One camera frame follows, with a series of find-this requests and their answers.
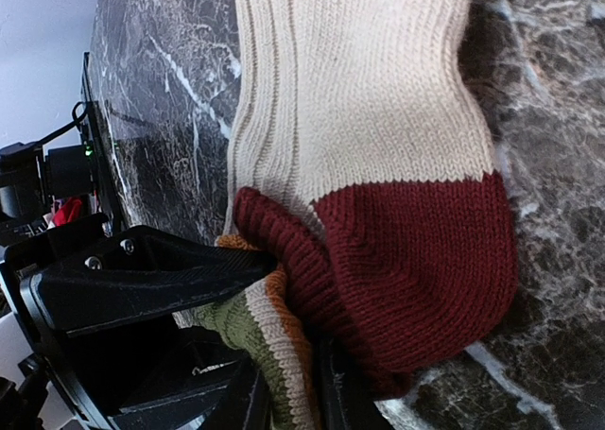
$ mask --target cream knit sock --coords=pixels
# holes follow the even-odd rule
[[[516,290],[510,208],[458,72],[470,3],[236,0],[228,218],[377,396],[487,334]]]
[[[311,203],[354,183],[492,172],[489,132],[458,72],[469,5],[236,0],[244,74],[226,231],[245,186],[317,232]]]

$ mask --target white wall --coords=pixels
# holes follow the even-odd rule
[[[71,121],[97,0],[0,0],[0,147]],[[51,146],[72,145],[74,132]]]

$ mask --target green knitted fabric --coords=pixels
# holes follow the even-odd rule
[[[253,249],[236,235],[222,247]],[[194,310],[194,321],[217,331],[235,350],[246,350],[263,372],[271,395],[273,428],[314,430],[320,414],[311,380],[311,345],[302,323],[284,303],[286,275],[279,267],[265,279],[224,302]]]
[[[220,333],[223,342],[235,350],[245,349],[260,366],[271,391],[273,426],[278,429],[296,428],[290,416],[285,391],[285,379],[277,359],[271,356],[263,334],[248,312],[244,293],[223,304],[210,304],[195,313],[196,320],[206,329]]]

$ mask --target black clamp jaw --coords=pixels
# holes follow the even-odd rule
[[[0,381],[0,410],[19,410],[0,428],[42,428],[37,413],[52,381],[91,429],[269,429],[268,387],[248,355],[216,333],[179,329],[172,313],[228,299],[275,259],[149,227],[107,238],[106,221],[92,215],[5,252],[0,282],[34,355],[19,390]],[[331,341],[316,345],[325,428],[391,428],[347,356]],[[36,426],[15,427],[19,420]]]

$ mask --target multicolored knitted sock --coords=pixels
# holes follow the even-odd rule
[[[234,221],[362,369],[459,353],[516,289],[492,141],[458,72],[470,2],[236,0]]]
[[[237,235],[222,236],[222,248],[254,249]],[[218,331],[231,348],[246,350],[263,372],[271,393],[273,428],[315,430],[320,415],[311,378],[311,345],[303,325],[285,307],[281,267],[233,298],[197,308],[195,321]]]

